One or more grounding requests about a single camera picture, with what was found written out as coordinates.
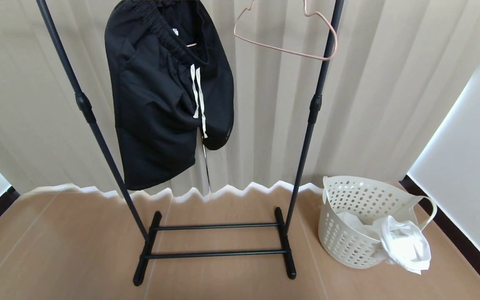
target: clothes rack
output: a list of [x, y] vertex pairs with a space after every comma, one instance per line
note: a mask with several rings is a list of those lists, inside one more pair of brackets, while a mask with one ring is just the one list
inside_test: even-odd
[[[237, 256], [237, 255], [265, 255], [265, 254], [282, 254], [284, 257], [284, 262], [286, 266], [286, 273], [290, 279], [294, 279], [296, 276], [294, 260], [292, 258], [292, 250], [290, 249], [290, 244], [288, 243], [288, 229], [290, 228], [290, 222], [292, 221], [292, 213], [294, 211], [295, 202], [297, 200], [297, 195], [299, 191], [299, 184], [301, 182], [301, 177], [303, 176], [303, 169], [305, 167], [305, 161], [307, 159], [308, 148], [310, 145], [310, 139], [312, 138], [312, 132], [314, 129], [314, 125], [316, 123], [316, 119], [318, 117], [318, 112], [322, 106], [322, 91], [323, 86], [325, 83], [325, 78], [327, 75], [329, 61], [323, 61], [322, 67], [320, 70], [320, 76], [318, 77], [318, 84], [316, 86], [316, 92], [312, 97], [310, 102], [310, 112], [308, 116], [308, 125], [307, 131], [305, 133], [305, 140], [303, 141], [303, 148], [301, 150], [301, 157], [299, 158], [299, 165], [297, 166], [297, 174], [295, 177], [294, 188], [292, 190], [292, 197], [290, 199], [290, 206], [288, 207], [288, 215], [286, 216], [286, 222], [284, 222], [283, 215], [281, 209], [279, 207], [275, 207], [275, 221], [276, 222], [265, 222], [265, 223], [250, 223], [250, 224], [217, 224], [217, 225], [191, 225], [191, 226], [160, 226], [160, 219], [162, 218], [162, 214], [160, 211], [156, 211], [153, 217], [151, 226], [149, 230], [145, 229], [145, 226], [137, 212], [135, 205], [131, 200], [131, 196], [127, 188], [125, 187], [125, 183], [122, 179], [122, 176], [116, 167], [116, 163], [112, 158], [112, 154], [108, 149], [107, 143], [103, 138], [101, 130], [98, 127], [98, 124], [95, 120], [95, 116], [92, 112], [92, 105], [90, 101], [83, 93], [80, 88], [79, 82], [75, 76], [75, 73], [72, 69], [72, 65], [69, 62], [68, 56], [65, 53], [63, 44], [60, 40], [59, 34], [57, 33], [57, 28], [55, 27], [55, 23], [51, 17], [49, 12], [48, 6], [45, 0], [36, 0], [38, 7], [40, 9], [40, 13], [42, 14], [42, 18], [44, 19], [45, 25], [51, 36], [51, 40], [57, 54], [59, 55], [59, 59], [62, 63], [62, 66], [65, 70], [66, 75], [68, 76], [68, 80], [72, 84], [72, 88], [75, 92], [75, 101], [79, 109], [82, 112], [86, 122], [90, 126], [92, 133], [95, 136], [97, 144], [105, 157], [105, 160], [108, 163], [110, 171], [118, 184], [122, 192], [122, 196], [124, 197], [125, 201], [127, 202], [127, 206], [129, 207], [133, 217], [135, 218], [135, 222], [141, 231], [143, 238], [144, 238], [144, 247], [142, 250], [142, 254], [139, 257], [139, 261], [137, 264], [137, 268], [135, 271], [135, 275], [133, 277], [134, 285], [141, 285], [143, 282], [143, 278], [145, 275], [145, 270], [147, 268], [149, 260], [158, 260], [161, 258], [202, 258], [202, 257], [213, 257], [213, 256]], [[331, 19], [332, 27], [337, 30], [338, 23], [340, 22], [340, 16], [342, 13], [343, 8], [343, 0], [335, 0], [335, 8], [333, 10], [333, 15]], [[324, 57], [328, 57], [333, 49], [334, 44], [334, 36], [329, 33], [327, 38], [327, 43], [325, 45], [325, 54]], [[153, 245], [155, 242], [155, 237], [158, 231], [161, 230], [202, 230], [202, 229], [219, 229], [219, 228], [257, 228], [257, 227], [276, 227], [279, 237], [281, 248], [280, 249], [269, 249], [269, 250], [245, 250], [245, 251], [213, 251], [213, 252], [188, 252], [188, 253], [171, 253], [171, 254], [152, 254]]]

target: black vertical pole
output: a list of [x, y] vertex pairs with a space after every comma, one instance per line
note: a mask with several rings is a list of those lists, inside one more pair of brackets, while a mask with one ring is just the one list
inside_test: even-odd
[[[331, 19], [331, 25], [338, 30], [338, 23], [340, 22], [340, 16], [342, 14], [343, 0], [336, 0], [335, 9], [333, 10], [333, 17]], [[327, 37], [327, 44], [325, 45], [324, 57], [331, 55], [333, 45], [335, 44], [335, 37], [329, 33]], [[318, 112], [322, 107], [322, 91], [325, 84], [325, 77], [327, 76], [327, 70], [329, 67], [329, 61], [322, 62], [322, 68], [320, 70], [320, 76], [318, 77], [318, 85], [316, 86], [316, 92], [310, 102], [310, 113], [308, 116], [307, 132], [305, 133], [305, 140], [303, 141], [303, 149], [301, 149], [301, 157], [299, 158], [299, 166], [297, 166], [297, 174], [295, 175], [294, 189], [292, 190], [292, 199], [290, 200], [290, 207], [288, 207], [288, 215], [286, 216], [286, 224], [284, 226], [284, 235], [288, 235], [288, 229], [290, 228], [290, 222], [292, 221], [292, 213], [294, 211], [295, 200], [298, 197], [299, 184], [301, 184], [301, 177], [303, 176], [303, 168], [305, 167], [305, 161], [307, 161], [307, 153], [310, 145], [310, 139], [312, 138], [312, 132], [314, 130], [314, 124], [318, 118]]]
[[62, 66], [64, 67], [64, 71], [66, 72], [66, 75], [68, 76], [68, 79], [72, 84], [72, 88], [75, 92], [75, 100], [77, 101], [77, 105], [79, 106], [79, 109], [84, 115], [86, 122], [88, 123], [88, 125], [90, 125], [90, 129], [92, 129], [92, 132], [95, 136], [95, 140], [97, 141], [97, 144], [101, 149], [101, 152], [103, 152], [103, 156], [105, 157], [105, 160], [107, 160], [107, 164], [110, 168], [110, 171], [112, 172], [112, 175], [114, 175], [114, 179], [116, 179], [116, 183], [118, 183], [118, 187], [122, 191], [122, 195], [125, 201], [127, 202], [127, 206], [129, 207], [131, 213], [133, 214], [135, 221], [137, 222], [138, 228], [140, 229], [143, 235], [143, 238], [145, 239], [145, 243], [150, 244], [148, 233], [145, 230], [145, 227], [143, 226], [142, 220], [138, 215], [137, 209], [133, 204], [133, 201], [131, 200], [131, 196], [129, 195], [129, 192], [125, 187], [120, 171], [118, 171], [118, 168], [116, 167], [116, 163], [114, 162], [114, 159], [112, 158], [112, 154], [110, 153], [107, 147], [107, 143], [105, 142], [105, 139], [101, 134], [101, 130], [99, 129], [99, 126], [95, 121], [95, 116], [94, 116], [94, 113], [92, 112], [92, 105], [90, 104], [90, 101], [88, 100], [86, 95], [80, 89], [79, 82], [75, 77], [75, 73], [72, 69], [72, 65], [70, 64], [68, 56], [66, 55], [66, 52], [63, 47], [63, 43], [61, 42], [59, 34], [57, 32], [57, 28], [55, 27], [55, 23], [53, 23], [53, 19], [51, 18], [51, 13], [49, 12], [48, 5], [46, 4], [45, 0], [36, 0], [36, 3], [38, 4], [38, 8], [40, 8], [40, 13], [42, 13], [42, 18], [44, 19], [45, 25], [49, 32], [49, 36], [51, 36], [53, 45], [57, 50], [57, 54], [59, 54], [59, 59], [60, 59], [60, 62], [62, 63]]

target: curtain fold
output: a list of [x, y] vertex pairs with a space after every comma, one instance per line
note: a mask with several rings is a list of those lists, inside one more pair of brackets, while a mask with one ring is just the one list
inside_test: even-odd
[[[52, 17], [105, 140], [122, 171], [103, 33], [118, 0], [48, 0]], [[204, 0], [235, 77], [235, 125], [207, 151], [210, 186], [292, 183], [320, 61], [234, 38], [251, 0]], [[334, 1], [311, 0], [328, 19]], [[300, 0], [257, 0], [238, 34], [321, 55], [328, 29]], [[480, 0], [347, 0], [302, 183], [323, 175], [401, 179], [480, 61]], [[38, 7], [0, 1], [0, 172], [19, 192], [116, 183], [78, 110]], [[153, 187], [208, 192], [202, 145], [196, 164]]]

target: laundry basket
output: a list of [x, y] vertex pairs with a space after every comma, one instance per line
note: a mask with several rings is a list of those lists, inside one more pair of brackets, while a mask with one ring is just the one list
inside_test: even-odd
[[[337, 213], [348, 211], [371, 225], [373, 221], [392, 215], [396, 221], [410, 220], [423, 230], [436, 215], [436, 205], [428, 197], [414, 196], [395, 186], [376, 180], [335, 176], [323, 178], [323, 207], [318, 237], [324, 249], [335, 260], [351, 268], [370, 268], [383, 259], [375, 252], [381, 241], [368, 237], [345, 224]], [[432, 215], [418, 224], [413, 207], [423, 198], [431, 201]]]

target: floor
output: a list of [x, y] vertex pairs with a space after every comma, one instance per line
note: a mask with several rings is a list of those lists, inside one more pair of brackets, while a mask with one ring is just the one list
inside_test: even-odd
[[[166, 190], [133, 199], [146, 226], [156, 210], [167, 225], [272, 222], [274, 207], [286, 215], [290, 191], [251, 188], [178, 203]], [[320, 203], [313, 190], [299, 194], [289, 233], [295, 280], [282, 255], [181, 258], [150, 261], [135, 287], [143, 239], [125, 202], [112, 192], [37, 189], [0, 218], [0, 299], [480, 299], [480, 277], [434, 223], [424, 231], [433, 259], [423, 275], [384, 263], [343, 266], [318, 241]], [[420, 207], [416, 212], [425, 218]], [[154, 251], [277, 247], [277, 230], [268, 227], [159, 233]]]

